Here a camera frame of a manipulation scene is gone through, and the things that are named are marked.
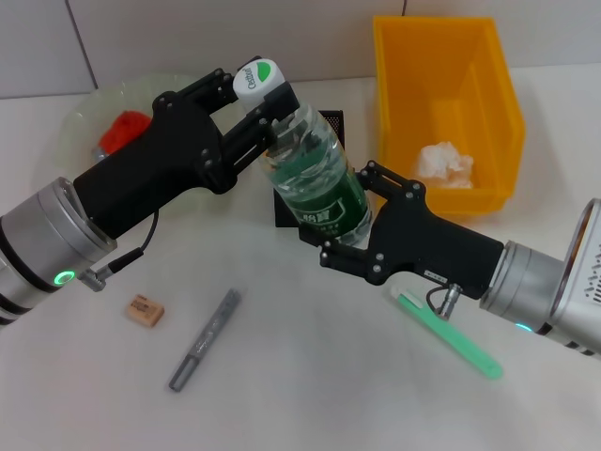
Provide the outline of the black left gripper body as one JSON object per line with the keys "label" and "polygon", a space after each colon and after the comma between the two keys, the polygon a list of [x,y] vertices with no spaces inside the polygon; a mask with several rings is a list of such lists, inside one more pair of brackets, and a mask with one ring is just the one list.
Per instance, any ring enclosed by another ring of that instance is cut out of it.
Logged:
{"label": "black left gripper body", "polygon": [[232,102],[161,94],[142,134],[74,180],[86,216],[115,240],[191,188],[233,188],[237,176],[210,117]]}

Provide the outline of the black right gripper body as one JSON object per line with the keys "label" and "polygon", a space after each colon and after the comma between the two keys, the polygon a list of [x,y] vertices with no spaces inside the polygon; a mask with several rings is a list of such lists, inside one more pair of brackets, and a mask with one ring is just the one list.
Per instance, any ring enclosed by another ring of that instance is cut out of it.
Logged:
{"label": "black right gripper body", "polygon": [[374,221],[365,260],[365,280],[384,284],[398,272],[457,284],[465,296],[481,299],[489,287],[504,244],[433,214],[425,189],[412,193],[396,184],[374,184],[386,199]]}

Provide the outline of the orange fruit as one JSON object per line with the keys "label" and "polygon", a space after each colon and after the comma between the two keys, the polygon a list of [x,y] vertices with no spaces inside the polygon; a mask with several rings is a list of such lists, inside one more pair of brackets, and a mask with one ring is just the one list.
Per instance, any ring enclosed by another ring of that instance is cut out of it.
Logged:
{"label": "orange fruit", "polygon": [[124,111],[100,138],[99,147],[111,155],[140,136],[151,123],[151,117],[137,111]]}

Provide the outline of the white paper ball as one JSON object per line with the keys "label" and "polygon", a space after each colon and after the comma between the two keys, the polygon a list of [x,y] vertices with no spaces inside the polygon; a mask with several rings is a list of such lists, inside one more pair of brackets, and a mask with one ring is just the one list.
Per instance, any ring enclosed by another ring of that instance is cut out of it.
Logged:
{"label": "white paper ball", "polygon": [[461,154],[449,141],[423,147],[411,167],[411,176],[441,189],[472,189],[473,158]]}

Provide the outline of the clear green-label water bottle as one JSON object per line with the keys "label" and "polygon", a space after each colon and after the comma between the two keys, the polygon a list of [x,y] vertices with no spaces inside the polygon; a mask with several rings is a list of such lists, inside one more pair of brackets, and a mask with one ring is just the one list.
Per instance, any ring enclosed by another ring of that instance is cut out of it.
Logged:
{"label": "clear green-label water bottle", "polygon": [[268,123],[275,141],[259,163],[297,222],[344,244],[361,242],[369,201],[330,123],[304,101]]}

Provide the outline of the green toothbrush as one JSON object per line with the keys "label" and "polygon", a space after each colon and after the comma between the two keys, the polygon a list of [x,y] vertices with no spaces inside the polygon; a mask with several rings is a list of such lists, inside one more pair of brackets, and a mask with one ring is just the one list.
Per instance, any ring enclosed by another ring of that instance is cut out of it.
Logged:
{"label": "green toothbrush", "polygon": [[390,292],[414,320],[422,324],[483,376],[490,380],[498,380],[502,377],[501,365],[452,324],[434,313],[426,301],[418,299],[400,286],[392,286]]}

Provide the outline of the black mesh pen holder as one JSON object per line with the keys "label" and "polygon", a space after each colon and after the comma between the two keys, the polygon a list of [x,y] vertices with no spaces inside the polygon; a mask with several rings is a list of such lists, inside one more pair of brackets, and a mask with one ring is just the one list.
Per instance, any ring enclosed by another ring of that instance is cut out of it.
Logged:
{"label": "black mesh pen holder", "polygon": [[[345,122],[344,112],[342,110],[320,110],[319,113],[325,118],[330,124],[336,137],[339,139],[342,145],[345,144]],[[291,209],[284,202],[280,194],[273,190],[273,212],[274,212],[274,224],[277,228],[297,228],[299,223],[291,211]]]}

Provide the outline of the pale green glass fruit plate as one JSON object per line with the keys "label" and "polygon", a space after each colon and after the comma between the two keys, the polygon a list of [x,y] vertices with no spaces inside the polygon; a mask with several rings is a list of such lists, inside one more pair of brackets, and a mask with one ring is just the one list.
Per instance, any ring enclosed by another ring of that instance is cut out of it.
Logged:
{"label": "pale green glass fruit plate", "polygon": [[[92,149],[99,145],[100,138],[121,113],[137,111],[152,119],[152,104],[161,94],[168,91],[182,94],[183,88],[201,78],[189,75],[146,75],[134,81],[94,91],[65,117],[58,140],[59,161],[68,167],[77,168],[79,172],[76,178],[79,177],[96,164],[92,159]],[[63,182],[61,186],[69,192],[74,206],[86,215],[73,185],[76,178],[71,182]]]}

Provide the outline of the small beige eraser block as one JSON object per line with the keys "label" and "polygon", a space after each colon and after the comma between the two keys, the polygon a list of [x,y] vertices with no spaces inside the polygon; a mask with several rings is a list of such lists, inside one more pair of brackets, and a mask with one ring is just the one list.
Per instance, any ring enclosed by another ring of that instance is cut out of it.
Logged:
{"label": "small beige eraser block", "polygon": [[149,300],[148,297],[136,294],[125,308],[127,317],[147,328],[153,328],[164,315],[161,303]]}

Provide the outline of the silver grey pen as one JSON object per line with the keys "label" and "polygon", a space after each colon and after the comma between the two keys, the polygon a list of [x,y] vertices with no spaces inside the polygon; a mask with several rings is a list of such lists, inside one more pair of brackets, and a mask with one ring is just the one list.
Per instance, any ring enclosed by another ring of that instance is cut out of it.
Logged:
{"label": "silver grey pen", "polygon": [[228,290],[207,324],[193,341],[192,346],[169,381],[168,387],[172,391],[179,393],[185,387],[196,368],[206,357],[208,350],[225,324],[231,319],[242,298],[243,293],[240,290],[233,288]]}

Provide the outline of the yellow plastic bin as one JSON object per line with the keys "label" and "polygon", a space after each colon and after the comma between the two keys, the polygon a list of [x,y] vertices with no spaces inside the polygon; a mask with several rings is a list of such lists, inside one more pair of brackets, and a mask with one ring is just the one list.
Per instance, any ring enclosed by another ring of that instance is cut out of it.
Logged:
{"label": "yellow plastic bin", "polygon": [[513,196],[525,122],[489,17],[377,16],[377,160],[416,178],[420,151],[451,143],[473,159],[470,189],[427,187],[443,216],[501,210]]}

